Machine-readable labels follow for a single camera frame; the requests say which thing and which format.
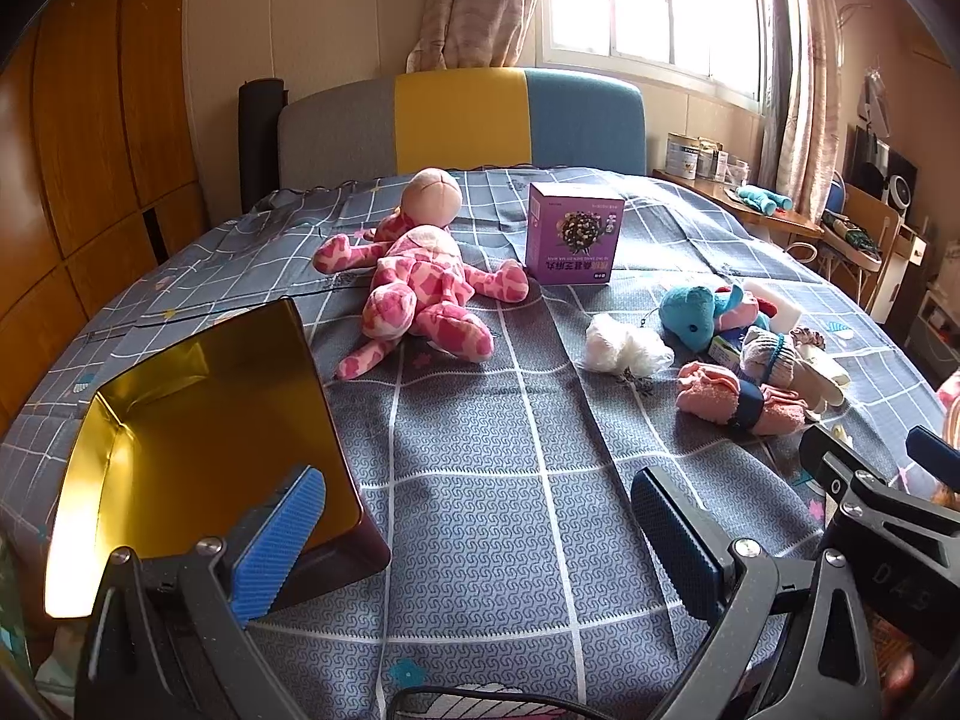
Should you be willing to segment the pink socks blue band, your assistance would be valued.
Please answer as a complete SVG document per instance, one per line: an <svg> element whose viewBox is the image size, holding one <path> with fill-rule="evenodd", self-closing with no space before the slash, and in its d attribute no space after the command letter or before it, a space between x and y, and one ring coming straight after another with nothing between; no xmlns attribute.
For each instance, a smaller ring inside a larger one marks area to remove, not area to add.
<svg viewBox="0 0 960 720"><path fill-rule="evenodd" d="M794 390L757 385L731 369L692 361L679 369L675 406L682 413L754 436L789 436L805 424L804 398Z"/></svg>

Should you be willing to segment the white sponge block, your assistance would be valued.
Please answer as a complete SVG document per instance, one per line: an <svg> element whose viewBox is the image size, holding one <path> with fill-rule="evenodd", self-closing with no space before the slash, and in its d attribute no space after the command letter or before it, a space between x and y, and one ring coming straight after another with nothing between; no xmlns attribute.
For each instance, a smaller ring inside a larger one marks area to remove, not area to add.
<svg viewBox="0 0 960 720"><path fill-rule="evenodd" d="M760 280L745 280L743 289L754 294L763 305L763 312L770 317L770 328L776 333L789 333L797 327L802 309L791 298L774 286L766 286Z"/></svg>

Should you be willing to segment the white fluffy sock ball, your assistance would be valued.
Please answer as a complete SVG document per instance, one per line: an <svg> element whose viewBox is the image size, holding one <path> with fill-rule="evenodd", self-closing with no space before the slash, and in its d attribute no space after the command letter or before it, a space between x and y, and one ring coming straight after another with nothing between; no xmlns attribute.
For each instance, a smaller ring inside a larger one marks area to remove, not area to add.
<svg viewBox="0 0 960 720"><path fill-rule="evenodd" d="M586 328L584 367L602 374L644 379L674 364L674 349L656 330L599 314Z"/></svg>

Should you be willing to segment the blue elephant plush toy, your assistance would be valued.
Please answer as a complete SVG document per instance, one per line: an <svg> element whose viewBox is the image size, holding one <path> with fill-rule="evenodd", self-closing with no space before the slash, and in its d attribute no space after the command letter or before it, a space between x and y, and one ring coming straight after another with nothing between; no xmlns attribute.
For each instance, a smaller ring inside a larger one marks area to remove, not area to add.
<svg viewBox="0 0 960 720"><path fill-rule="evenodd" d="M693 353L704 353L716 335L739 346L748 327L770 330L770 317L754 294L740 286L688 286L665 293L659 322Z"/></svg>

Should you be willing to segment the grey plaid bed sheet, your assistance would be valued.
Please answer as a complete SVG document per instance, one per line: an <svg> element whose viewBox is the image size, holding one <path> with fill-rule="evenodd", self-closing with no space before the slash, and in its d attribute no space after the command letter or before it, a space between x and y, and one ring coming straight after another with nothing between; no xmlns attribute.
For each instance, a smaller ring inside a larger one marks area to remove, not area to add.
<svg viewBox="0 0 960 720"><path fill-rule="evenodd" d="M755 280L800 309L848 374L843 427L880 474L925 496L905 452L939 427L929 383L841 291L693 193L613 177L626 199L612 280L477 299L493 356L467 364L407 340L361 379L325 385L350 470L391 548L384 572L272 614L252 637L314 718L377 718L410 684L525 689L644 717L698 647L628 504L643 466L669 472L732 535L805 556L822 499L794 439L736 436L675 408L675 376L592 374L599 314L652 325L675 286ZM282 190L135 281L76 335L2 442L2 525L46 565L67 460L94 390L238 310L295 301L317 370L359 342L366 271L324 277L325 239L379 223L402 184Z"/></svg>

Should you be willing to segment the white desk fan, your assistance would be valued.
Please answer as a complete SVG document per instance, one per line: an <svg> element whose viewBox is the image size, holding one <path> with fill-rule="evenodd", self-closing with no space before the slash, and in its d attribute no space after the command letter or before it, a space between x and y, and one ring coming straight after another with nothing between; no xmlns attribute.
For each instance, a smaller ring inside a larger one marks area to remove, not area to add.
<svg viewBox="0 0 960 720"><path fill-rule="evenodd" d="M885 184L884 200L900 216L907 216L913 203L910 183L900 174L892 174Z"/></svg>

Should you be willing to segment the wooden side desk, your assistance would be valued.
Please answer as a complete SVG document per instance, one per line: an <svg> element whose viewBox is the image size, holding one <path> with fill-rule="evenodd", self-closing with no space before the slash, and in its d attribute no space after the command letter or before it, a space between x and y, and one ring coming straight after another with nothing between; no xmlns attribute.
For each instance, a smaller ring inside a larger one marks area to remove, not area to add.
<svg viewBox="0 0 960 720"><path fill-rule="evenodd" d="M771 215L763 215L761 211L745 203L737 192L726 184L708 181L708 179L689 181L683 177L670 176L667 172L657 169L652 171L652 176L688 188L715 205L726 208L743 226L763 227L765 231L786 234L791 238L801 238L807 242L815 242L822 238L822 227L804 216L798 215L793 210L775 210Z"/></svg>

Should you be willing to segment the teal plush on desk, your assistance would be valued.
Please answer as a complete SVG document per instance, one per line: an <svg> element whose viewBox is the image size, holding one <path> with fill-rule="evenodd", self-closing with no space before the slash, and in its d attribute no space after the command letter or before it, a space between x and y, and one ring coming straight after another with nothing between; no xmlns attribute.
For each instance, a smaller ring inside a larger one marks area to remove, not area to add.
<svg viewBox="0 0 960 720"><path fill-rule="evenodd" d="M778 211L793 210L793 200L789 199L788 195L773 192L768 188L745 184L737 188L736 195L744 205L763 216L773 216Z"/></svg>

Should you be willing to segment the pink giraffe plush toy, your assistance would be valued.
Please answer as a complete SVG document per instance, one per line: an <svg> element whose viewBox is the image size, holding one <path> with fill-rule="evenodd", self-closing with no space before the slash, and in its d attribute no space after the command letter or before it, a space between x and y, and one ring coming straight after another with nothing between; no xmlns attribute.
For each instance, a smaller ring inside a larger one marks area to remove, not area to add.
<svg viewBox="0 0 960 720"><path fill-rule="evenodd" d="M462 259L449 232L461 206L454 177L427 167L407 182L394 213L364 232L361 241L337 234L314 252L314 268L322 275L362 266L373 270L361 310L366 343L338 363L337 379L364 376L409 333L462 361L493 356L493 335L469 301L480 294L517 304L527 298L529 282L514 260L487 271Z"/></svg>

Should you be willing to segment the purple cardboard box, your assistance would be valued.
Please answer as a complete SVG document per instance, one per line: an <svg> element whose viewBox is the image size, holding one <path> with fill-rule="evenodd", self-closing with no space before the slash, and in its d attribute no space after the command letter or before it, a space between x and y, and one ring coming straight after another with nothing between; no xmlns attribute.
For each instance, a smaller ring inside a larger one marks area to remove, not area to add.
<svg viewBox="0 0 960 720"><path fill-rule="evenodd" d="M529 187L526 268L540 284L605 284L622 229L625 195L596 184Z"/></svg>

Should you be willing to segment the milk powder can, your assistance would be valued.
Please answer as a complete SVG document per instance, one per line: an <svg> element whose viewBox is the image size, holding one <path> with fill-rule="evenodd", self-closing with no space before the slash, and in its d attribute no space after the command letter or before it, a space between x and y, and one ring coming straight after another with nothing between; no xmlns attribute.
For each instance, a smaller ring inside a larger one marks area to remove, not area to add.
<svg viewBox="0 0 960 720"><path fill-rule="evenodd" d="M669 133L665 142L665 172L686 181L697 178L700 140L680 133Z"/></svg>

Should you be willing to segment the wooden wardrobe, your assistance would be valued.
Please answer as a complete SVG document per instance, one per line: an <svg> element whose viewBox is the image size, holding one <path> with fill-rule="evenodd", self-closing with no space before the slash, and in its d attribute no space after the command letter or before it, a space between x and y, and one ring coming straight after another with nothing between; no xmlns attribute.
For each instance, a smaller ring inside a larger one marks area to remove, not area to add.
<svg viewBox="0 0 960 720"><path fill-rule="evenodd" d="M46 0L2 67L2 422L83 323L208 226L182 0Z"/></svg>

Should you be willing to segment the grey yellow blue headboard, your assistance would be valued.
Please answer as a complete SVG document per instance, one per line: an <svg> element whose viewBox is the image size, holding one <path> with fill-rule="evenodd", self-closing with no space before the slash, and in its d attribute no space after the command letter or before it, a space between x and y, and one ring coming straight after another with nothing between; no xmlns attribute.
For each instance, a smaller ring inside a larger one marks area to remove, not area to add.
<svg viewBox="0 0 960 720"><path fill-rule="evenodd" d="M417 71L309 94L278 116L283 187L335 187L423 167L647 172L641 91L546 68Z"/></svg>

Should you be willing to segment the black rolled mat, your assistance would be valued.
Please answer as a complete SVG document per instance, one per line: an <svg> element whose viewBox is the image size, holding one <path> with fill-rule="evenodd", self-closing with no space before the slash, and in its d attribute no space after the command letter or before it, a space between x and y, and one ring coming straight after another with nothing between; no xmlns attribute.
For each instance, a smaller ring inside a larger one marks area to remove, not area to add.
<svg viewBox="0 0 960 720"><path fill-rule="evenodd" d="M288 103L280 78L259 78L238 89L239 201L242 213L280 187L278 119Z"/></svg>

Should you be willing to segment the pink patterned curtain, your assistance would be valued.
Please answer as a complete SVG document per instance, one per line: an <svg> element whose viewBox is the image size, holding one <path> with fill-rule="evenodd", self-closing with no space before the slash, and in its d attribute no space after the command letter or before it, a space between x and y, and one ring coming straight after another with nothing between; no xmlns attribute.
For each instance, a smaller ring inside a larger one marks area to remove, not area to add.
<svg viewBox="0 0 960 720"><path fill-rule="evenodd" d="M514 67L537 0L427 0L405 70Z"/></svg>

